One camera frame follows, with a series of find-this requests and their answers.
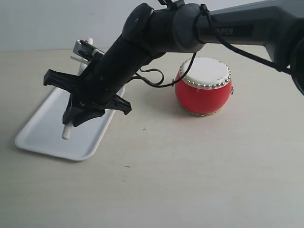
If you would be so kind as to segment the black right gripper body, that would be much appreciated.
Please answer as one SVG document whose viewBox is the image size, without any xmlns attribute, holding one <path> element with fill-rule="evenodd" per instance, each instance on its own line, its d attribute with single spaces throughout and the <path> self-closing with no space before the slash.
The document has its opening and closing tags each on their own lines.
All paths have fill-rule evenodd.
<svg viewBox="0 0 304 228">
<path fill-rule="evenodd" d="M 117 92 L 129 80 L 131 74 L 119 72 L 116 67 L 110 65 L 110 60 L 115 60 L 114 55 L 105 53 L 100 60 L 88 62 L 80 76 L 49 69 L 43 77 L 43 84 L 74 94 L 75 80 L 78 79 L 80 85 L 77 88 L 81 92 L 82 110 L 86 108 L 119 110 L 128 114 L 132 109 L 131 104 L 117 95 Z"/>
</svg>

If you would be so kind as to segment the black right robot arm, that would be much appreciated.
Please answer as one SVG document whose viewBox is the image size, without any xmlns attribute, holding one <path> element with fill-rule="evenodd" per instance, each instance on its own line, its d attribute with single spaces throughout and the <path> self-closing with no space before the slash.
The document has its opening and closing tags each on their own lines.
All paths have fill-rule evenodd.
<svg viewBox="0 0 304 228">
<path fill-rule="evenodd" d="M 137 71 L 166 53 L 195 55 L 205 44 L 220 43 L 244 57 L 289 74 L 304 90 L 304 3 L 265 0 L 210 11 L 205 4 L 162 0 L 163 9 L 146 3 L 128 16 L 121 35 L 106 52 L 87 41 L 74 53 L 87 62 L 80 75 L 48 70 L 44 85 L 69 92 L 63 124 L 77 127 L 106 110 L 131 111 L 118 91 Z"/>
</svg>

